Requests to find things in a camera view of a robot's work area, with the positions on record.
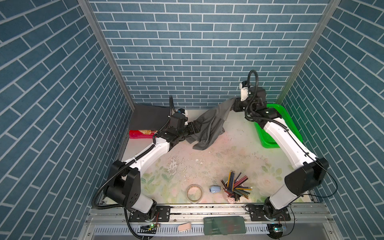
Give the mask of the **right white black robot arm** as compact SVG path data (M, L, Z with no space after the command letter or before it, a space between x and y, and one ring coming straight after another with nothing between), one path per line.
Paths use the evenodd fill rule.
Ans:
M276 109L267 107L265 90L249 86L240 90L241 96L235 100L234 111L244 112L248 121L257 123L265 130L286 154L294 169L285 177L283 186L265 200L264 214L273 220L294 200L322 183L329 163L301 143Z

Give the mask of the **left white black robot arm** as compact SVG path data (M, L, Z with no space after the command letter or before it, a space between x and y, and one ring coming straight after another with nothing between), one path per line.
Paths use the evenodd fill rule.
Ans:
M168 153L179 142L201 131L202 123L188 122L182 113L169 116L166 124L154 134L152 143L139 154L123 162L112 164L106 183L99 193L116 202L112 208L123 207L138 211L153 218L156 201L141 193L141 177L161 156Z

